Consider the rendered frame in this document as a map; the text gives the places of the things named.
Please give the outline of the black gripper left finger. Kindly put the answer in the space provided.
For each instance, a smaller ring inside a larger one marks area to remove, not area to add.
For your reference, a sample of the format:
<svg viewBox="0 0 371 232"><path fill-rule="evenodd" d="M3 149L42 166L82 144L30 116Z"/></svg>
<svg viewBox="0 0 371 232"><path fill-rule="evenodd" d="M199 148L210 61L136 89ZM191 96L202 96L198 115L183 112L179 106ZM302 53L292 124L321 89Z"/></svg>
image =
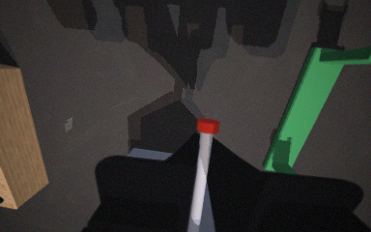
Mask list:
<svg viewBox="0 0 371 232"><path fill-rule="evenodd" d="M166 160L125 156L101 160L95 170L100 203L105 196L174 203L179 206L177 232L187 232L199 141L195 132Z"/></svg>

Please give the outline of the grey tapered pin with red head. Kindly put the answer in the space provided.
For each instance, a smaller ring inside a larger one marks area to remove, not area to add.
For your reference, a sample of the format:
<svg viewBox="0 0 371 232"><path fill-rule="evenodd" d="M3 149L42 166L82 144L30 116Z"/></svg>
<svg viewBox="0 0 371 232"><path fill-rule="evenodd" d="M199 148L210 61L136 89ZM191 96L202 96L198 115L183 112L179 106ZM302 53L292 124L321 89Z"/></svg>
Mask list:
<svg viewBox="0 0 371 232"><path fill-rule="evenodd" d="M219 125L220 122L217 120L197 119L196 129L201 131L199 141L200 148L188 232L199 232L213 136L215 133L218 133Z"/></svg>

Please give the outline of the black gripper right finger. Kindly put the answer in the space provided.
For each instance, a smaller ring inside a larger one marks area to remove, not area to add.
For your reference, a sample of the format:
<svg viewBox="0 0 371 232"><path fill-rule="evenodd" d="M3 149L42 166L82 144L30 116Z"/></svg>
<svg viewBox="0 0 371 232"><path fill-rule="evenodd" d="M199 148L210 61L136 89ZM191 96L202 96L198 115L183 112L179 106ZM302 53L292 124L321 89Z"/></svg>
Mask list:
<svg viewBox="0 0 371 232"><path fill-rule="evenodd" d="M351 181L260 171L215 138L207 184L215 232L256 232L272 201L353 211L363 199L362 188Z"/></svg>

